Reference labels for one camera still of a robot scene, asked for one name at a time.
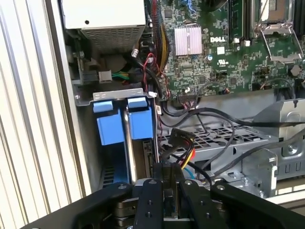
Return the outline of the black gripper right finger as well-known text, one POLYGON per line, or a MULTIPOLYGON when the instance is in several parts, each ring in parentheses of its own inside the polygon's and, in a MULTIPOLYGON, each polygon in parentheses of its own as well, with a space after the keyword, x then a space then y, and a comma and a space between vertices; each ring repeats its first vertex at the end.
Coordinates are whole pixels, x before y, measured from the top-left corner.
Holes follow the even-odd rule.
POLYGON ((182 211, 173 229, 303 229, 304 216, 223 182, 210 189, 195 180, 179 183, 182 211))

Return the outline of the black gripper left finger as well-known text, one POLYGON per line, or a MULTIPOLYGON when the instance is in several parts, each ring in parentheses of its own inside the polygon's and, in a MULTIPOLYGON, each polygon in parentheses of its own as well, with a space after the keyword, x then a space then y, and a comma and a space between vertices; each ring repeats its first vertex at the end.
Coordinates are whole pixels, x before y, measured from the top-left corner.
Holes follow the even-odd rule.
POLYGON ((140 195, 136 205, 133 228, 161 229, 163 227, 163 184, 146 178, 140 185, 117 182, 71 203, 25 226, 26 229, 98 229, 118 203, 130 197, 134 189, 140 195))

